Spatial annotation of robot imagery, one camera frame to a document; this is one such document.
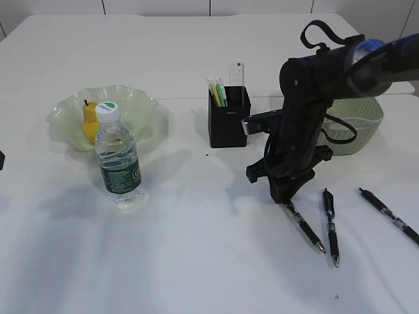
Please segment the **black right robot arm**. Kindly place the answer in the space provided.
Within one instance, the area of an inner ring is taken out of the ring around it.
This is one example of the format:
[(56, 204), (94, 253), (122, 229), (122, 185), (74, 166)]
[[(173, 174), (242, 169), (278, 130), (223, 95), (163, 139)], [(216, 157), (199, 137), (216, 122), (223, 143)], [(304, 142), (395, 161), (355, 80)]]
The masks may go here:
[(313, 25), (337, 48), (312, 44), (302, 36), (302, 44), (316, 53), (291, 58), (282, 65), (282, 108), (242, 120), (246, 134), (263, 132), (268, 136), (263, 157), (247, 167), (247, 178), (255, 183), (266, 177), (270, 195), (278, 204), (289, 202), (314, 178), (315, 166), (332, 158), (331, 147), (318, 145), (318, 137), (335, 100), (380, 96), (394, 82), (418, 78), (417, 35), (383, 43), (364, 35), (340, 38), (321, 20)]

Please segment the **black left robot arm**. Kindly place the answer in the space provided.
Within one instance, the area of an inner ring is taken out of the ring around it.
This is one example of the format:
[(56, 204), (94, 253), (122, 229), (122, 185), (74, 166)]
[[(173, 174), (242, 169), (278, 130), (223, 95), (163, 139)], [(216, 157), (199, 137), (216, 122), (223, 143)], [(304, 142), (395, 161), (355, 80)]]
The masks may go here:
[(4, 163), (5, 163), (5, 154), (2, 151), (0, 151), (0, 171), (3, 170)]

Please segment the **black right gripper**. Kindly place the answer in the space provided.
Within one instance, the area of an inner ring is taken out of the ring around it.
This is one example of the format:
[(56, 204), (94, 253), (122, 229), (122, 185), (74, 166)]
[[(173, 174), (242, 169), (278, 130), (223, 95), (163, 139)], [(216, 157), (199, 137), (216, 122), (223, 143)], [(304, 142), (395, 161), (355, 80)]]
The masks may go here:
[(290, 200), (314, 178), (312, 168), (333, 156), (327, 145), (317, 145), (317, 136), (318, 130), (305, 130), (300, 118), (292, 120), (282, 110), (280, 127), (268, 134), (263, 157), (246, 168), (248, 180), (255, 183), (261, 177), (269, 177), (270, 195), (274, 202)]

